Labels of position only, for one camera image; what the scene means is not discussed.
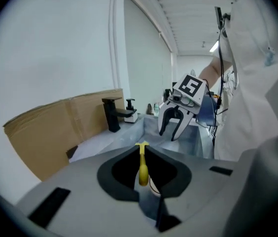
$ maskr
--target yellow object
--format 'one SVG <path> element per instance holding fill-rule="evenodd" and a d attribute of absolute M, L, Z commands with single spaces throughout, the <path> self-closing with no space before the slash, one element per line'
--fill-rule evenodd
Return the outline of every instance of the yellow object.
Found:
<path fill-rule="evenodd" d="M 145 164 L 144 146 L 149 146 L 149 143 L 144 141 L 142 143 L 136 143 L 135 145 L 140 146 L 139 184 L 141 186 L 146 186 L 149 181 L 149 172 L 148 167 Z"/>

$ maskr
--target bottle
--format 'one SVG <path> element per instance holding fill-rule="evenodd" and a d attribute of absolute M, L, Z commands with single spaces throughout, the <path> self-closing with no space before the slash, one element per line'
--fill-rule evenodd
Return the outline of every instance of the bottle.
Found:
<path fill-rule="evenodd" d="M 159 116 L 159 103 L 154 104 L 154 115 Z"/>

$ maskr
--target white wall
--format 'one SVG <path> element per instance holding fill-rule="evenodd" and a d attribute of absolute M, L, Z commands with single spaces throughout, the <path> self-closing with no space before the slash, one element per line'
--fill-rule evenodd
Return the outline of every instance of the white wall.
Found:
<path fill-rule="evenodd" d="M 83 93 L 129 97 L 123 17 L 123 0 L 11 0 L 0 14 L 0 194 L 11 203 L 39 180 L 2 125 Z"/>
<path fill-rule="evenodd" d="M 125 0 L 127 64 L 133 106 L 145 113 L 147 105 L 161 102 L 172 87 L 171 53 L 146 15 Z"/>
<path fill-rule="evenodd" d="M 176 78 L 179 80 L 185 73 L 190 73 L 193 69 L 198 77 L 201 71 L 209 65 L 212 61 L 213 56 L 211 55 L 186 55 L 177 57 L 177 74 Z M 218 93 L 219 80 L 210 89 L 214 93 Z"/>
<path fill-rule="evenodd" d="M 172 81 L 177 81 L 177 54 L 171 53 Z"/>

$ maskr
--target black rectangular slot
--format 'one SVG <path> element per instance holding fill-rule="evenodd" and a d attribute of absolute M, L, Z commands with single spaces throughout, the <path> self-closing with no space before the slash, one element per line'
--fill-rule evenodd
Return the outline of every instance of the black rectangular slot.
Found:
<path fill-rule="evenodd" d="M 57 187 L 36 209 L 29 219 L 45 228 L 55 216 L 70 191 Z"/>
<path fill-rule="evenodd" d="M 231 170 L 231 169 L 222 168 L 222 167 L 218 167 L 218 166 L 212 166 L 209 170 L 223 174 L 223 175 L 227 175 L 227 176 L 231 176 L 231 174 L 233 172 L 233 170 Z"/>

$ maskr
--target white lab coat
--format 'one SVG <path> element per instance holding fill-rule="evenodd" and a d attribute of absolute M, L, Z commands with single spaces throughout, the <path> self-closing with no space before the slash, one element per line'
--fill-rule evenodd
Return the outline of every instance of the white lab coat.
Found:
<path fill-rule="evenodd" d="M 229 110 L 229 105 L 233 97 L 233 91 L 235 89 L 235 77 L 233 71 L 229 70 L 224 75 L 224 83 L 222 87 L 222 122 L 226 121 L 227 112 Z"/>
<path fill-rule="evenodd" d="M 278 118 L 265 96 L 278 80 L 278 14 L 268 0 L 230 2 L 231 20 L 225 21 L 225 28 L 231 50 L 223 37 L 220 47 L 223 60 L 231 62 L 233 53 L 240 83 L 217 134 L 214 156 L 238 161 L 243 151 L 278 136 Z M 274 63 L 265 66 L 268 40 L 276 54 Z"/>

